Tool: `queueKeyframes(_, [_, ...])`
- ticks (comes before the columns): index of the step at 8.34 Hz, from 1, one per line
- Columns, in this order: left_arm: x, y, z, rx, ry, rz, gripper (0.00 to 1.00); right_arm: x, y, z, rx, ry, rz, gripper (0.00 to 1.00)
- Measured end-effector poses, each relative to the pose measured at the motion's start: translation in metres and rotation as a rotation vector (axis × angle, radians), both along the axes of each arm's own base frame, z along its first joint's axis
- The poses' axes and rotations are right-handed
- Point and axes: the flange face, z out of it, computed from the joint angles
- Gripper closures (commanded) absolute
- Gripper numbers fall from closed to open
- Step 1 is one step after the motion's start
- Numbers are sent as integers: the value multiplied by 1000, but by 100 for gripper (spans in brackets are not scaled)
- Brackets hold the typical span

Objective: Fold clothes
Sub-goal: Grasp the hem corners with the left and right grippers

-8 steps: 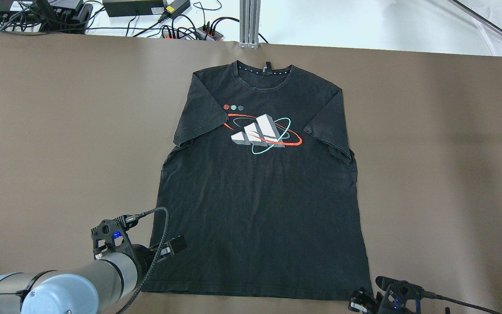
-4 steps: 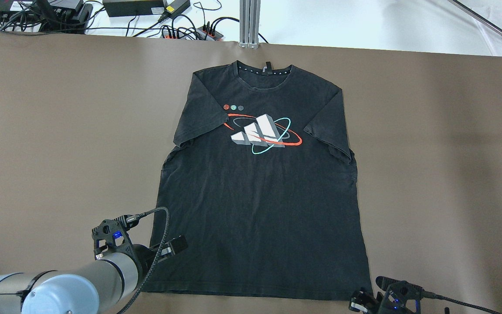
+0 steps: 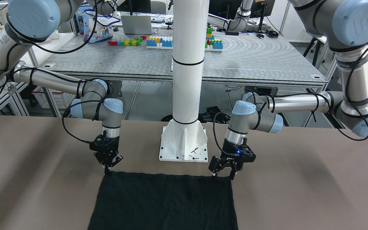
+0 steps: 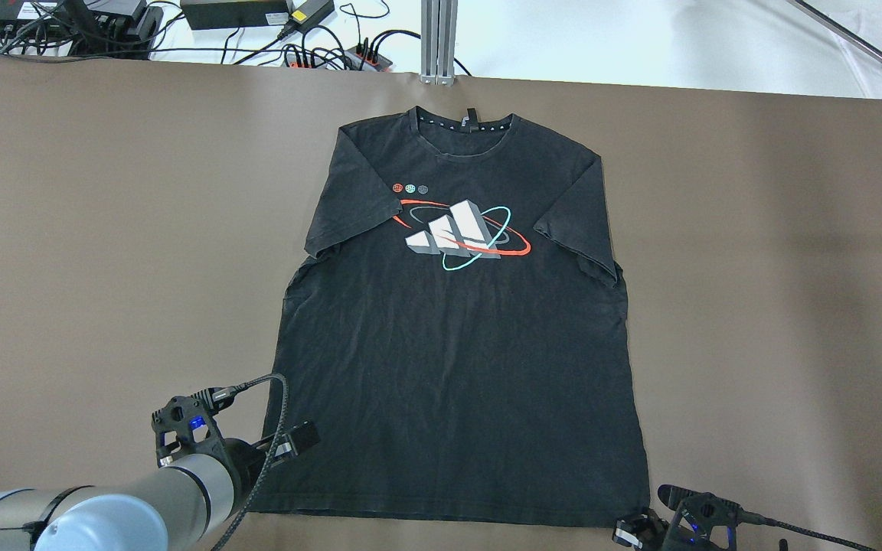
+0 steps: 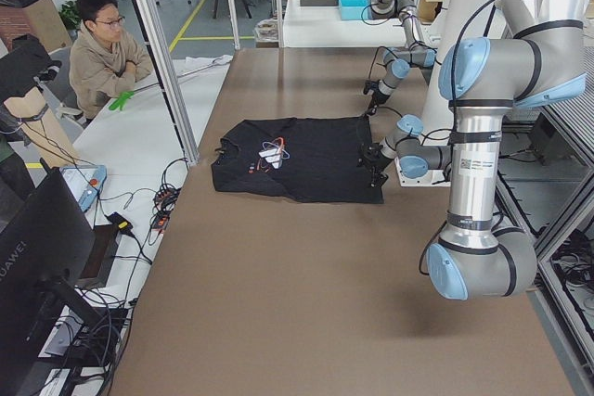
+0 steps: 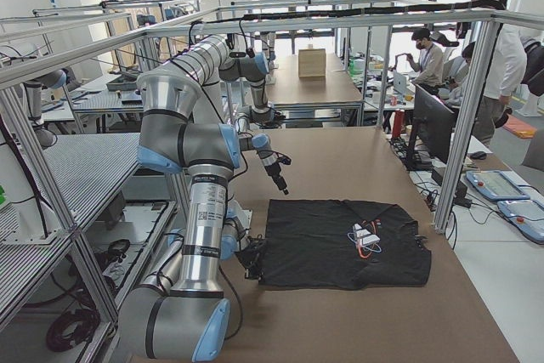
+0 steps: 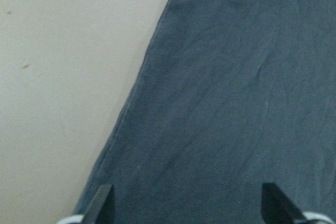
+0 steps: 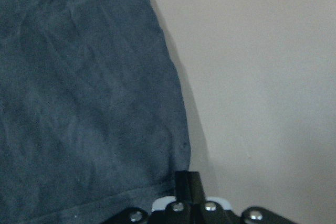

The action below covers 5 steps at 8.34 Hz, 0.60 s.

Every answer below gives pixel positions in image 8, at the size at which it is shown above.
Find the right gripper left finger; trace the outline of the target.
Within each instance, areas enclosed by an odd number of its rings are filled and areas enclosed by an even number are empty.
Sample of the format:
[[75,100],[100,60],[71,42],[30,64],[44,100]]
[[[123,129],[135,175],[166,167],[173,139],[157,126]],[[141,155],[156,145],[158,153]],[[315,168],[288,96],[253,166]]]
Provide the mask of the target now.
[[177,201],[189,202],[190,200],[187,171],[175,172],[175,197]]

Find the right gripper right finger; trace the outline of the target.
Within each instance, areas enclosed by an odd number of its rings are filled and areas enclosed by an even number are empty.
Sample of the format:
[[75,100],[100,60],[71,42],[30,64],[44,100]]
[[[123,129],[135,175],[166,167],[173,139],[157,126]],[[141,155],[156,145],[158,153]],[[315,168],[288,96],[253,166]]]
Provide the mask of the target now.
[[203,184],[199,172],[188,172],[188,201],[202,204],[206,201]]

